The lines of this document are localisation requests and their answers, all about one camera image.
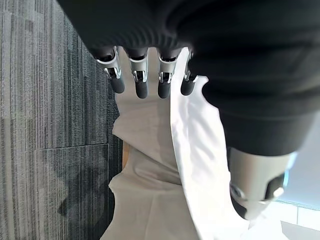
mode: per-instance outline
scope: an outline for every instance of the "white cloth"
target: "white cloth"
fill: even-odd
[[[149,51],[147,99],[135,96],[130,68],[123,67],[126,91],[117,95],[120,117],[113,133],[131,148],[126,167],[109,185],[115,211],[101,239],[285,239],[281,228],[272,226],[274,221],[250,225],[234,211],[219,112],[201,94],[207,79],[200,78],[190,96],[180,94],[187,56],[184,49],[170,99],[157,96],[154,49]]]

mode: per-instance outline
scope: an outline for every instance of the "robotic hand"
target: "robotic hand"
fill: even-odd
[[[288,169],[320,108],[318,0],[58,0],[116,93],[125,89],[124,47],[136,93],[148,95],[148,48],[158,48],[166,98],[177,57],[189,47],[181,92],[219,108],[234,209],[254,219],[281,195]]]

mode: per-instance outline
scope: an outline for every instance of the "black rubber sleeve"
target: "black rubber sleeve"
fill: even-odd
[[[140,99],[145,99],[148,96],[149,90],[148,90],[148,81],[146,82],[135,82],[135,92],[136,95]]]
[[[190,95],[195,88],[195,82],[183,80],[181,84],[181,94],[184,96]]]
[[[302,145],[320,108],[319,0],[58,2],[95,58],[114,45],[191,48],[189,69],[208,77],[202,92],[228,146],[277,156]]]
[[[122,94],[125,91],[125,82],[122,79],[122,77],[120,78],[113,77],[110,79],[110,83],[115,93]]]
[[[171,83],[160,83],[158,84],[158,95],[162,99],[166,99],[170,95]]]

